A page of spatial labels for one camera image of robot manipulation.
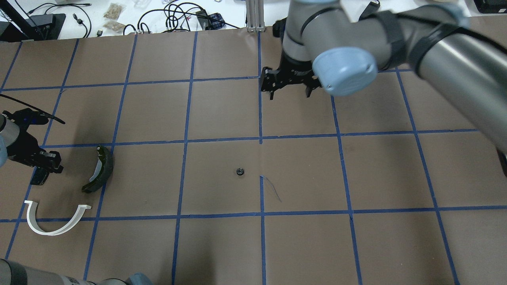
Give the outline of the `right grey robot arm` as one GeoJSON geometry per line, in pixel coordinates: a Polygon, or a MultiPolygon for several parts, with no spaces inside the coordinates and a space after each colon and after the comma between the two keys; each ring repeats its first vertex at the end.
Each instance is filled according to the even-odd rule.
{"type": "Polygon", "coordinates": [[[281,61],[275,70],[262,69],[263,92],[304,84],[306,95],[322,88],[347,96],[406,63],[506,152],[506,48],[470,30],[460,7],[377,11],[350,22],[338,0],[292,0],[273,34],[281,39],[281,61]]]}

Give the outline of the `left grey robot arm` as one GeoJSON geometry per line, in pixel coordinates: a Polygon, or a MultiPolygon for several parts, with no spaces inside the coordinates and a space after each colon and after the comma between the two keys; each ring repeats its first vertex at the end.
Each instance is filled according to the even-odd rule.
{"type": "Polygon", "coordinates": [[[23,109],[1,115],[1,166],[11,160],[36,167],[46,173],[62,173],[61,155],[40,147],[36,137],[28,132],[31,124],[44,125],[48,119],[39,111],[23,109]]]}

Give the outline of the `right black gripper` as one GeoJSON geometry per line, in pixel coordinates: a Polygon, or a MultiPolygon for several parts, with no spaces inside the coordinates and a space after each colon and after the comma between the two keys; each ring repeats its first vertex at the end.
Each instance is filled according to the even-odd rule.
{"type": "Polygon", "coordinates": [[[304,84],[307,98],[310,98],[315,89],[322,86],[313,72],[310,60],[296,60],[285,53],[281,54],[277,70],[268,66],[262,68],[259,82],[261,92],[268,92],[270,100],[274,99],[274,93],[281,88],[280,86],[304,84]]]}

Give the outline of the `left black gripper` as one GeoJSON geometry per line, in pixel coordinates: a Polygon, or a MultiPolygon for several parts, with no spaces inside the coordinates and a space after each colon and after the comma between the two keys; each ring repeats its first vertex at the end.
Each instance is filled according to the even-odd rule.
{"type": "Polygon", "coordinates": [[[60,153],[46,152],[39,147],[37,139],[26,131],[21,131],[16,140],[8,146],[8,158],[29,167],[45,168],[49,173],[62,173],[64,169],[60,153]]]}

